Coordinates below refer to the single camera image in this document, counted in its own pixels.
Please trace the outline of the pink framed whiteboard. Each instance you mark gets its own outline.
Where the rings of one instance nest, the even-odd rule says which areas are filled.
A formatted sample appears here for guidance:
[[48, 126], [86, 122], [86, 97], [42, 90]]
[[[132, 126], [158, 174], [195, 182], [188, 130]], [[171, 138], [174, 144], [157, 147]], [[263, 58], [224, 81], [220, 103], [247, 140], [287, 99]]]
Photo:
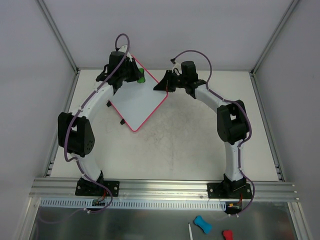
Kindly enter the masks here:
[[168, 97], [166, 91], [153, 90], [157, 79], [138, 60], [135, 62], [138, 68], [144, 69], [145, 82], [124, 82], [109, 100], [133, 132], [137, 132]]

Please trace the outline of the black whiteboard clip upper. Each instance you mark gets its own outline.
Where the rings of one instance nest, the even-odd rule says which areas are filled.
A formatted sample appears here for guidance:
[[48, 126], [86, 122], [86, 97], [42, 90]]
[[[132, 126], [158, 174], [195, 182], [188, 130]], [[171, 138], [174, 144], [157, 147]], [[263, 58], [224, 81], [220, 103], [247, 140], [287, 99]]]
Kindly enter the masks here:
[[111, 103], [110, 101], [108, 101], [106, 105], [107, 105], [107, 107], [109, 108], [109, 107], [112, 106], [112, 103]]

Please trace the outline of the red bone-shaped eraser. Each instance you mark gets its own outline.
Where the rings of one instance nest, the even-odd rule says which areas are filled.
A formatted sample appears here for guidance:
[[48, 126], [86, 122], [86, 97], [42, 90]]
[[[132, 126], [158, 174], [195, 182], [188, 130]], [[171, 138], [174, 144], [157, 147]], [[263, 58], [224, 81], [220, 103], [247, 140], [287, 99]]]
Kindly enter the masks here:
[[224, 230], [222, 232], [224, 240], [234, 240], [234, 235], [232, 230]]

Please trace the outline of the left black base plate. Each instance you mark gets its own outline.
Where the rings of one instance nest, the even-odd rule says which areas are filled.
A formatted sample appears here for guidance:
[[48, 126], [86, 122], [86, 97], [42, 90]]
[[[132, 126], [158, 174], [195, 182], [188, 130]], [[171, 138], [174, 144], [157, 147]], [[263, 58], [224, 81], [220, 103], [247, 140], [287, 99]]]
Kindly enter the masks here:
[[[120, 182], [114, 180], [103, 180], [100, 183], [104, 187], [108, 188], [113, 197], [119, 196]], [[102, 197], [103, 194], [106, 194], [107, 197], [110, 194], [101, 186], [96, 185], [95, 183], [80, 178], [77, 181], [75, 188], [75, 195], [81, 197]]]

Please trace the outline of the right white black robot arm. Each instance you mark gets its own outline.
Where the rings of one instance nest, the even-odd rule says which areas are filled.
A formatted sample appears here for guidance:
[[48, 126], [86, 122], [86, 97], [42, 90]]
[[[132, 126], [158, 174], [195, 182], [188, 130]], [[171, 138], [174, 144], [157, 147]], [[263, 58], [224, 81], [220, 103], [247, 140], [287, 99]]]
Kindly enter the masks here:
[[193, 61], [181, 63], [181, 69], [167, 70], [155, 91], [173, 93], [177, 88], [206, 104], [216, 113], [217, 133], [224, 142], [226, 169], [223, 180], [208, 190], [209, 197], [239, 198], [247, 193], [247, 178], [243, 170], [242, 150], [252, 135], [245, 105], [241, 100], [228, 100], [214, 92], [209, 82], [199, 79]]

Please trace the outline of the white marker pen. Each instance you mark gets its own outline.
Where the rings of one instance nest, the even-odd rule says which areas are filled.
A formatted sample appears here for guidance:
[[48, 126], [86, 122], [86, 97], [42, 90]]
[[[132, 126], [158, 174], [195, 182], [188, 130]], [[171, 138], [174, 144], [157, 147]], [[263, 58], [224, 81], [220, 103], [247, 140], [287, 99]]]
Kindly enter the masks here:
[[193, 240], [193, 233], [190, 222], [188, 222], [188, 232], [189, 232], [189, 239]]

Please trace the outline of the aluminium mounting rail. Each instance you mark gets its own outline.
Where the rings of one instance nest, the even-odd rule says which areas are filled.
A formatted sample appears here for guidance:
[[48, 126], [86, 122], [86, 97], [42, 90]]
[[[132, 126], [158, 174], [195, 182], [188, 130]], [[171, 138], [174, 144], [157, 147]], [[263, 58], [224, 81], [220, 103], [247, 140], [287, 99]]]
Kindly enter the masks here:
[[[38, 177], [31, 186], [30, 197], [75, 197], [77, 178]], [[120, 179], [118, 197], [128, 200], [208, 200], [208, 187], [202, 180]], [[256, 202], [299, 202], [299, 192], [292, 182], [258, 181], [254, 183]]]

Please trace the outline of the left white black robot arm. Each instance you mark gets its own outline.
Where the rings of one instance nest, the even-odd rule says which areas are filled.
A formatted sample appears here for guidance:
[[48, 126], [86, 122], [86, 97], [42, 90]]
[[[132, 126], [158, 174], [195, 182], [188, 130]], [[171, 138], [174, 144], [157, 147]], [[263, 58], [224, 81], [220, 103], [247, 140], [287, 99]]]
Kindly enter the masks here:
[[137, 82], [143, 77], [135, 59], [117, 49], [110, 53], [108, 64], [96, 77], [96, 84], [84, 102], [72, 112], [59, 114], [58, 145], [63, 148], [65, 161], [75, 162], [81, 173], [76, 195], [98, 196], [108, 193], [103, 172], [92, 154], [95, 136], [91, 122], [124, 82]]

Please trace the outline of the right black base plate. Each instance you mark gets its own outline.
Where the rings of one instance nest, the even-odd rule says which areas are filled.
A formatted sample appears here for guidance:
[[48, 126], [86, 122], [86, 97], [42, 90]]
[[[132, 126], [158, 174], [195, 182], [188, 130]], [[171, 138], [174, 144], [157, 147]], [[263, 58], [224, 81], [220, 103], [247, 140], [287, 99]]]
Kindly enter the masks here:
[[223, 183], [209, 182], [207, 185], [207, 195], [209, 199], [251, 199], [252, 189], [251, 185], [247, 183], [244, 187], [236, 189], [235, 191], [226, 190]]

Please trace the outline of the green bone-shaped eraser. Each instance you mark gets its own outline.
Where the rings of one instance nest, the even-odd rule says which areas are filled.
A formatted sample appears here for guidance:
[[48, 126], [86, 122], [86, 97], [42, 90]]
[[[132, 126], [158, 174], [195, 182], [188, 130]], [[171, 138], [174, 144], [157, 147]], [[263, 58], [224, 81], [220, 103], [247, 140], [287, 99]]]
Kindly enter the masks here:
[[146, 81], [145, 79], [145, 69], [139, 68], [139, 79], [137, 80], [137, 83], [142, 84]]

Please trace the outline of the blue bone-shaped eraser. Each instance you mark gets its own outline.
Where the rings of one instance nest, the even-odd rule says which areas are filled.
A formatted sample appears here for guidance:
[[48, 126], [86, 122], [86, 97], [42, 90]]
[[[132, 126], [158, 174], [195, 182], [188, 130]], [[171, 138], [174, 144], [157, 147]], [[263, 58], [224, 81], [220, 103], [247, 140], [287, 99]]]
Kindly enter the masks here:
[[206, 222], [200, 215], [196, 216], [193, 222], [196, 226], [201, 228], [206, 235], [208, 235], [213, 228], [212, 225]]

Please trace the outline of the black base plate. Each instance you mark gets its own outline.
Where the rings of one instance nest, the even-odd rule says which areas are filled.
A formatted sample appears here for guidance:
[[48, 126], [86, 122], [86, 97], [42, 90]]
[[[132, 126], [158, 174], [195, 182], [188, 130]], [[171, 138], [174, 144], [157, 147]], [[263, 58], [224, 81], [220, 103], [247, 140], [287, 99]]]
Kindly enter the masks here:
[[[108, 188], [113, 197], [119, 196], [120, 182], [114, 180], [103, 180], [100, 183], [104, 187]], [[106, 194], [107, 197], [110, 194], [101, 186], [96, 185], [95, 183], [80, 178], [77, 181], [75, 188], [75, 195], [81, 197], [102, 197], [103, 194]]]
[[223, 183], [209, 182], [207, 185], [207, 195], [209, 199], [251, 199], [252, 189], [251, 185], [247, 183], [244, 187], [236, 189], [235, 191], [226, 190]]

